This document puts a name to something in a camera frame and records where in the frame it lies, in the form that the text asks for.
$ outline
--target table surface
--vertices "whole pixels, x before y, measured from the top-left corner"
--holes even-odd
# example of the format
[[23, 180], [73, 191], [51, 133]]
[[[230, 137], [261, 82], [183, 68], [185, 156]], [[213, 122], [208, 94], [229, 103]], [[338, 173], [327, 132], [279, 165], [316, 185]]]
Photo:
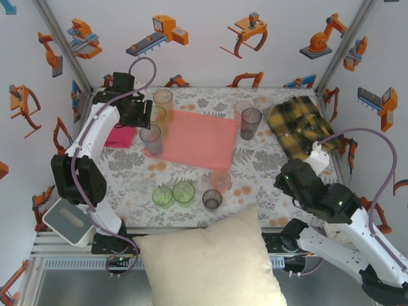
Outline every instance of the table surface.
[[[147, 98], [152, 99], [156, 90], [148, 89]], [[305, 95], [316, 102], [311, 89], [187, 87], [170, 90], [176, 110], [229, 119], [234, 118], [233, 107], [240, 100], [253, 104], [254, 98], [267, 96], [279, 104], [293, 96]], [[274, 188], [275, 177], [288, 158], [264, 120], [252, 140], [243, 140], [238, 133], [229, 169], [232, 184], [215, 212], [207, 211], [201, 201], [203, 193], [211, 189], [211, 170], [149, 158], [143, 148], [136, 135], [129, 149], [104, 148], [99, 158], [99, 168], [108, 183], [107, 200], [128, 227], [204, 228], [251, 204], [258, 208], [262, 227], [283, 227], [294, 217], [313, 226], [323, 225], [323, 221], [294, 207], [289, 196]], [[332, 159], [321, 178], [325, 184], [337, 182]], [[152, 193], [157, 186], [172, 188], [181, 180], [191, 181], [196, 188], [189, 207], [177, 202], [168, 208], [154, 204]]]

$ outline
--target green glass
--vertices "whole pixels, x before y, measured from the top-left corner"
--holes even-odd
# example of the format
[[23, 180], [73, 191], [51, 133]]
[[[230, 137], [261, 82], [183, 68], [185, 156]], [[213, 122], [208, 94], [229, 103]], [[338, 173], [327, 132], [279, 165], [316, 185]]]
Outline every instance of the green glass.
[[166, 186], [161, 186], [153, 191], [153, 202], [159, 206], [166, 206], [171, 203], [173, 196], [171, 195], [171, 189]]
[[173, 188], [173, 197], [180, 203], [190, 202], [195, 194], [196, 189], [190, 182], [178, 182]]

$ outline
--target white wall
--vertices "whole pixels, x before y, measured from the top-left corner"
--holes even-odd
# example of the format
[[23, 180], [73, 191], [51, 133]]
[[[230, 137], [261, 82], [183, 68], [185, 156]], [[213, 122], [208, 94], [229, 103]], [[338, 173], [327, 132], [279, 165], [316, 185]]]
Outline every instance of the white wall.
[[[75, 134], [71, 109], [71, 81], [74, 78], [64, 62], [63, 74], [51, 76], [51, 67], [45, 59], [45, 48], [38, 41], [38, 31], [49, 34], [31, 1], [13, 0], [16, 15], [6, 15], [0, 6], [0, 161], [10, 172], [0, 180], [0, 286], [27, 259], [33, 246], [35, 219], [31, 210], [31, 197], [41, 194], [54, 184], [50, 161], [57, 152], [52, 135], [60, 116], [71, 134]], [[50, 43], [55, 54], [61, 55], [55, 43]], [[22, 116], [10, 119], [17, 111], [10, 110], [9, 85], [24, 84], [39, 99], [41, 110], [32, 116], [42, 127], [24, 139], [31, 127]], [[33, 110], [34, 102], [29, 99]], [[61, 135], [60, 143], [68, 141]], [[58, 199], [56, 189], [53, 203]], [[14, 286], [11, 292], [18, 289]]]
[[[397, 181], [408, 179], [407, 11], [407, 1], [379, 1], [357, 36], [359, 39], [368, 37], [368, 47], [362, 62], [354, 72], [341, 66], [328, 87], [334, 89], [337, 86], [340, 89], [339, 115], [333, 121], [336, 131], [349, 127], [366, 127], [381, 131], [380, 117], [376, 111], [371, 111], [371, 108], [366, 108], [366, 105], [361, 105], [361, 101], [357, 101], [357, 89], [362, 87], [381, 97], [389, 87], [395, 88], [398, 108], [394, 111], [394, 125], [383, 134], [393, 142], [397, 150]], [[333, 111], [332, 104], [328, 107], [329, 114]], [[351, 187], [358, 196], [372, 200], [390, 171], [391, 151], [384, 141], [374, 135], [356, 132], [346, 136], [358, 142]], [[346, 159], [343, 162], [345, 172], [348, 173]], [[392, 189], [391, 181], [379, 199], [393, 228], [393, 232], [387, 237], [408, 256], [408, 187], [401, 187], [395, 197]]]
[[[206, 1], [134, 1], [134, 0], [47, 0], [59, 22], [67, 31], [73, 18], [88, 23], [99, 36], [103, 52], [92, 59], [78, 59], [93, 86], [114, 71], [127, 71], [136, 59], [125, 53], [132, 44], [154, 32], [152, 17], [168, 15], [177, 26], [189, 32], [189, 44], [174, 41], [147, 53], [158, 65], [154, 85], [164, 85], [170, 77], [181, 74], [191, 85], [226, 86], [236, 75], [264, 71], [261, 86], [283, 86], [296, 77], [317, 74], [319, 78], [330, 63], [334, 52], [310, 60], [299, 53], [309, 45], [310, 38], [326, 26], [326, 18], [339, 13], [339, 20], [349, 26], [361, 0], [206, 0]], [[233, 50], [237, 35], [227, 27], [256, 11], [268, 24], [268, 39], [259, 52], [241, 46], [243, 59], [219, 48]], [[253, 37], [252, 45], [260, 39]], [[328, 43], [336, 49], [340, 33], [334, 30]], [[141, 65], [137, 79], [147, 81], [151, 69]], [[251, 81], [242, 82], [250, 85]]]

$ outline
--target pink glass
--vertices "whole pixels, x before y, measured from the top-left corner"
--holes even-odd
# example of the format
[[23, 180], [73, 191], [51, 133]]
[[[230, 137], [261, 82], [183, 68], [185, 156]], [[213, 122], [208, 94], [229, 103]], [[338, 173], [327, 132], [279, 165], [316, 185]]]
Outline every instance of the pink glass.
[[211, 186], [220, 193], [225, 193], [231, 185], [231, 175], [226, 170], [214, 170], [210, 177]]
[[234, 120], [238, 122], [238, 126], [241, 125], [241, 114], [247, 108], [252, 108], [253, 105], [248, 101], [238, 101], [234, 105]]

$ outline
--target metal pole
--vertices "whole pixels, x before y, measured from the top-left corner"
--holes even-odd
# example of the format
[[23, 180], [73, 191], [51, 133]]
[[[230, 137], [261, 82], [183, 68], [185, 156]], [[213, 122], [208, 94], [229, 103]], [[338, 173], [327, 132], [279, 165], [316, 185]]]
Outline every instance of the metal pole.
[[329, 67], [325, 71], [322, 79], [319, 82], [319, 85], [317, 86], [316, 94], [318, 96], [323, 96], [330, 79], [334, 75], [338, 66], [343, 61], [346, 54], [348, 53], [350, 46], [353, 44], [358, 31], [361, 29], [362, 25], [364, 24], [364, 21], [366, 21], [366, 19], [370, 15], [370, 12], [372, 11], [373, 7], [377, 4], [377, 2], [378, 0], [364, 0], [363, 4], [360, 6], [357, 15], [355, 16], [354, 20], [351, 22], [351, 25], [347, 29], [340, 46], [338, 47], [333, 59], [331, 60], [331, 63], [329, 64]]
[[59, 48], [61, 49], [64, 58], [71, 66], [75, 76], [77, 77], [76, 81], [81, 84], [81, 89], [87, 96], [89, 96], [92, 92], [91, 83], [89, 83], [87, 76], [79, 65], [77, 57], [72, 52], [71, 47], [66, 40], [64, 33], [61, 31], [61, 28], [59, 27], [53, 13], [48, 7], [48, 4], [45, 2], [45, 0], [33, 0], [33, 3], [50, 30], [54, 41], [57, 42]]

